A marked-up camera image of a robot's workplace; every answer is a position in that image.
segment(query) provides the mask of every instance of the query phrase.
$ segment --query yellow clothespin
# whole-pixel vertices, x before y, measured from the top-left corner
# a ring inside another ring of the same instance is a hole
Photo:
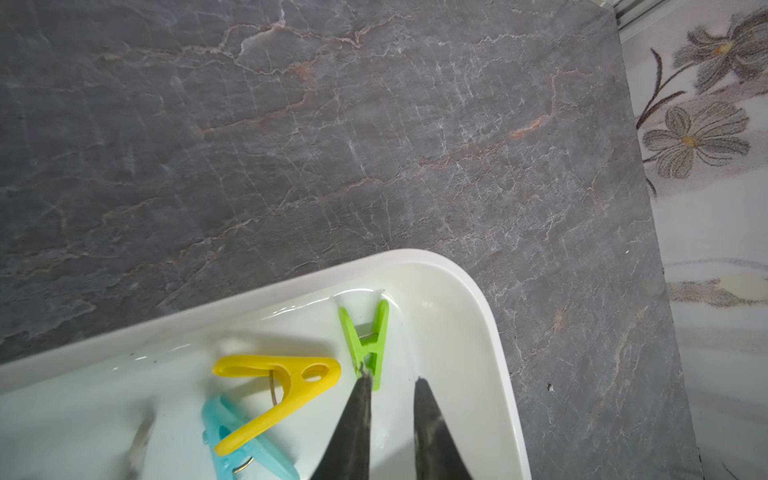
[[[269,376],[283,386],[283,401],[225,437],[214,449],[229,455],[251,439],[272,428],[308,401],[334,386],[341,366],[331,358],[265,355],[225,356],[214,365],[214,374],[226,377]],[[306,379],[320,377],[316,382]]]

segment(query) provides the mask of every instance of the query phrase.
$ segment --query gray stone surface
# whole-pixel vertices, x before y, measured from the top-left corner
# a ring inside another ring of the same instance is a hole
[[[534,478],[700,478],[609,12],[8,0],[0,359],[400,247],[477,280]]]

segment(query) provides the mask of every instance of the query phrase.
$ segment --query flower petal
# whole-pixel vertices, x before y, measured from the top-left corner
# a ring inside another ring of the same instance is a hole
[[[680,137],[669,130],[649,130],[645,132],[643,144],[650,151],[659,151],[676,145],[682,145]]]
[[[670,132],[677,135],[677,138],[685,137],[690,129],[690,116],[688,112],[680,107],[672,107],[667,110],[664,117],[664,123]]]
[[[694,151],[685,145],[668,148],[654,155],[656,172],[662,178],[687,178],[694,165]]]
[[[738,137],[705,138],[699,141],[697,149],[711,157],[733,156],[734,154],[743,157],[750,152],[750,142]]]
[[[716,101],[694,117],[690,131],[699,139],[739,134],[746,130],[749,120],[743,108]]]
[[[688,32],[688,41],[694,45],[712,45],[725,43],[728,39],[722,35],[710,35],[707,31],[707,27],[698,25]]]
[[[755,78],[764,69],[764,67],[761,67],[759,65],[756,66],[756,65],[742,62],[737,55],[734,55],[731,58],[731,66],[733,67],[733,73],[735,73],[736,76],[741,81],[749,80],[750,78]]]
[[[730,61],[728,55],[721,55],[711,60],[705,61],[699,67],[699,74],[696,77],[696,93],[700,94],[712,88],[718,81],[722,80],[730,71]]]
[[[680,68],[689,63],[695,65],[702,63],[712,56],[715,48],[717,48],[717,45],[704,47],[698,45],[684,45],[680,50],[674,52],[673,66],[675,68]]]
[[[728,31],[728,36],[735,41],[739,41],[742,35],[748,33],[750,29],[765,23],[768,23],[768,8],[756,10],[746,17],[734,15],[731,17],[731,27]]]

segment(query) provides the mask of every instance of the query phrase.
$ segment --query flower stem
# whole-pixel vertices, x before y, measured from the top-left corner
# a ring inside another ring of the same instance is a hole
[[[665,80],[662,83],[661,77],[663,74],[663,68],[661,65],[661,55],[659,55],[654,49],[651,49],[650,52],[654,54],[654,58],[656,59],[656,85],[654,86],[653,96],[650,97],[650,100],[648,101],[648,103],[645,105],[645,108],[643,109],[643,113],[640,114],[640,117],[637,119],[637,123],[634,126],[637,130],[640,130],[640,127],[645,123],[645,121],[650,117],[650,115],[654,113],[656,110],[658,110],[661,107],[661,105],[667,103],[668,101],[672,100],[678,95],[682,95],[683,93],[685,93],[684,91],[678,91],[668,97],[662,98],[656,104],[654,104],[654,100],[656,100],[656,98],[659,96],[659,93],[661,93],[664,87],[666,87],[680,73],[694,66],[694,63],[689,63],[688,65],[684,65],[680,67],[680,69],[675,71],[672,75],[670,75],[670,77],[667,80]]]

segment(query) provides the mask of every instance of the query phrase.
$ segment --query flower pattern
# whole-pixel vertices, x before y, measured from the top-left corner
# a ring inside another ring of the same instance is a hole
[[[656,161],[662,178],[687,178],[698,158],[705,164],[721,167],[735,154],[746,155],[750,144],[735,137],[746,130],[749,121],[743,108],[722,101],[715,102],[696,114],[693,119],[680,107],[667,111],[667,130],[649,130],[643,143],[657,153],[646,160]]]
[[[768,8],[731,17],[728,35],[710,35],[703,26],[688,32],[689,45],[674,53],[674,67],[700,65],[694,87],[712,88],[730,71],[742,81],[768,67]]]

